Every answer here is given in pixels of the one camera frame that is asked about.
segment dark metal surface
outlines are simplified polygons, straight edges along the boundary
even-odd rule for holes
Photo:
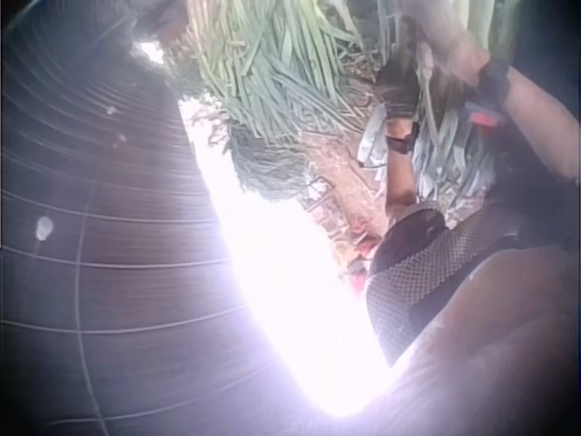
[[[43,435],[277,434],[310,406],[252,319],[177,102],[124,53],[114,3],[41,2],[3,35],[8,401]]]

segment water droplet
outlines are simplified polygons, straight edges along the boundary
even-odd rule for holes
[[[46,241],[46,238],[53,232],[54,224],[48,216],[41,216],[36,223],[36,239],[38,241]]]

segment wrist strap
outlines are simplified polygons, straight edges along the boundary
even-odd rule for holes
[[[507,100],[510,90],[509,68],[508,62],[491,58],[478,74],[478,95],[485,100],[502,105]]]
[[[403,139],[387,137],[388,149],[400,154],[408,154],[414,151],[416,140],[419,136],[419,123],[414,123],[411,133]]]

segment green plant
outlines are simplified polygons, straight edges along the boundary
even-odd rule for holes
[[[521,0],[452,0],[468,30],[493,54],[510,59],[515,46]],[[389,0],[378,0],[378,11],[386,14]],[[383,57],[401,55],[405,41],[397,30],[398,16],[380,16],[381,34],[391,35]],[[416,60],[422,87],[420,135],[414,153],[419,194],[438,199],[453,190],[449,208],[469,198],[494,180],[494,156],[487,138],[472,128],[462,116],[464,86],[434,69],[431,53],[420,45]]]
[[[233,123],[224,152],[231,153],[242,189],[267,200],[288,200],[308,184],[307,155],[291,137],[268,143]]]
[[[340,62],[358,37],[333,25],[316,0],[191,0],[189,15],[204,82],[256,137],[360,130]]]

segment bright light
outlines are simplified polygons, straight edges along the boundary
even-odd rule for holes
[[[137,46],[142,50],[150,61],[155,64],[163,64],[163,50],[157,43],[138,43]]]
[[[196,105],[181,104],[185,120]],[[188,129],[241,289],[262,329],[318,407],[337,418],[361,411],[385,391],[389,367],[364,302],[337,275],[326,234],[295,202],[244,194],[230,156],[205,145],[210,123]]]

